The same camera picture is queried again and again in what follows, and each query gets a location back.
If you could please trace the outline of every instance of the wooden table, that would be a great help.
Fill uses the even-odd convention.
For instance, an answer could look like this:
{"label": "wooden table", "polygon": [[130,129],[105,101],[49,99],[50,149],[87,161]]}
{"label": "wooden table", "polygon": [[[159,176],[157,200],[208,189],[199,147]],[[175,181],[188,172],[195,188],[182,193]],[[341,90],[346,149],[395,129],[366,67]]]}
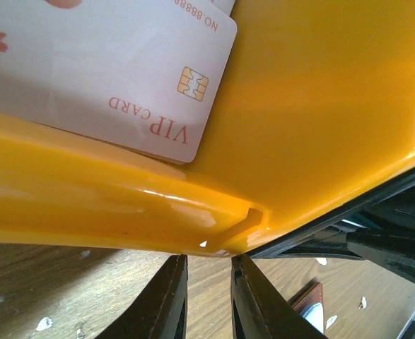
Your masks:
{"label": "wooden table", "polygon": [[[95,338],[140,293],[167,254],[0,244],[0,339]],[[324,284],[329,338],[396,338],[415,309],[415,285],[367,261],[257,260],[289,299]],[[187,339],[232,338],[230,260],[189,258]],[[358,309],[361,298],[368,306]],[[42,319],[52,326],[36,331]]]}

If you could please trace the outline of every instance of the card chip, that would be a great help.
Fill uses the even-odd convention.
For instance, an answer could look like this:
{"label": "card chip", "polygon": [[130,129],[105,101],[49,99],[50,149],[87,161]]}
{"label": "card chip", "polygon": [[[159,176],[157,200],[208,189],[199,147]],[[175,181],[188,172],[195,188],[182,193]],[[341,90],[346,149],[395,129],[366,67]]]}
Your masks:
{"label": "card chip", "polygon": [[202,74],[184,67],[177,90],[193,99],[202,101],[209,79]]}

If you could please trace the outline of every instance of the yellow bin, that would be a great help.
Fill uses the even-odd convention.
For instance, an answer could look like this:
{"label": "yellow bin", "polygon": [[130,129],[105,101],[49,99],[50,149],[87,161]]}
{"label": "yellow bin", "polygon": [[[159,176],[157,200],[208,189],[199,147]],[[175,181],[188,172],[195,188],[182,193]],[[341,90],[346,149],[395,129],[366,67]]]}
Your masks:
{"label": "yellow bin", "polygon": [[193,163],[0,115],[0,242],[243,253],[415,169],[415,2],[238,1]]}

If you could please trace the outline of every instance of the white card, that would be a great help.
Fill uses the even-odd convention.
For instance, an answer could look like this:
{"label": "white card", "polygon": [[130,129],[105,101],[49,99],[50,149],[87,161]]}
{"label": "white card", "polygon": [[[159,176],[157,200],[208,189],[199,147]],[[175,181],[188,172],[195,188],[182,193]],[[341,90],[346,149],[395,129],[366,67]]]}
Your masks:
{"label": "white card", "polygon": [[230,12],[233,10],[235,0],[209,0],[224,13],[230,15]]}
{"label": "white card", "polygon": [[205,0],[1,0],[0,112],[190,162],[236,32]]}

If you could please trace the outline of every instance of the wooden surface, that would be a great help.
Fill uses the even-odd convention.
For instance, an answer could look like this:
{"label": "wooden surface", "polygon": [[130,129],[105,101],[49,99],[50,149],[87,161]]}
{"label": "wooden surface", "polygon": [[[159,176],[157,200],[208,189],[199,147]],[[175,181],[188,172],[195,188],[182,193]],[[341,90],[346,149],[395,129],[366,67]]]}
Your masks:
{"label": "wooden surface", "polygon": [[[95,338],[140,293],[167,254],[0,244],[0,338]],[[258,260],[289,299],[324,284],[329,338],[396,338],[415,309],[415,285],[367,261]],[[232,338],[230,260],[189,258],[187,339]],[[362,297],[368,306],[358,309]],[[44,317],[51,328],[36,331]]]}

